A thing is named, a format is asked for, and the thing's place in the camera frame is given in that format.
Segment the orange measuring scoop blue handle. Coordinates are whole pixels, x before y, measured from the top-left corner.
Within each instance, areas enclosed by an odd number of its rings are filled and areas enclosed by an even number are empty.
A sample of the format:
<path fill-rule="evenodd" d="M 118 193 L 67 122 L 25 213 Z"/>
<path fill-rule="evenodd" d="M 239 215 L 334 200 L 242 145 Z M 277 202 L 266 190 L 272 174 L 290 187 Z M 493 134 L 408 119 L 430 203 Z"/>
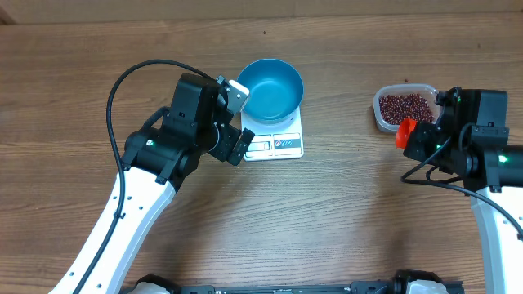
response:
<path fill-rule="evenodd" d="M 418 121 L 412 118 L 405 118 L 398 127 L 395 138 L 395 145 L 398 149 L 405 149 L 411 133 L 414 131 Z"/>

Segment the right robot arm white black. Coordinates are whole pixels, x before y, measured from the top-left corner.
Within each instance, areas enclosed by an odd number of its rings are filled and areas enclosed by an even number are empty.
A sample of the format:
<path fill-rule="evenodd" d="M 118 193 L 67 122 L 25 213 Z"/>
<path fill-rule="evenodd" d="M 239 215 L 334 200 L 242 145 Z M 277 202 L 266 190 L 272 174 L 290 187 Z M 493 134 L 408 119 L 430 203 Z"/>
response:
<path fill-rule="evenodd" d="M 449 174 L 428 171 L 401 182 L 451 189 L 467 195 L 476 218 L 488 293 L 522 291 L 522 148 L 508 143 L 505 91 L 454 87 L 437 94 L 435 122 L 406 118 L 396 132 L 405 157 Z"/>

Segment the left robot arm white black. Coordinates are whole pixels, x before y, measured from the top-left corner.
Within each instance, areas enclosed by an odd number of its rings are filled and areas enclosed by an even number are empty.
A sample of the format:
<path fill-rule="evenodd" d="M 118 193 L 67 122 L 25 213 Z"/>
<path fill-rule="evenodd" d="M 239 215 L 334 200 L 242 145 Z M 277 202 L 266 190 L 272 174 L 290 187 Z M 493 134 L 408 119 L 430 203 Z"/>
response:
<path fill-rule="evenodd" d="M 184 179 L 210 154 L 238 165 L 254 134 L 230 125 L 249 90 L 220 76 L 185 73 L 172 103 L 126 140 L 117 175 L 100 218 L 54 293 L 117 293 L 153 223 Z"/>

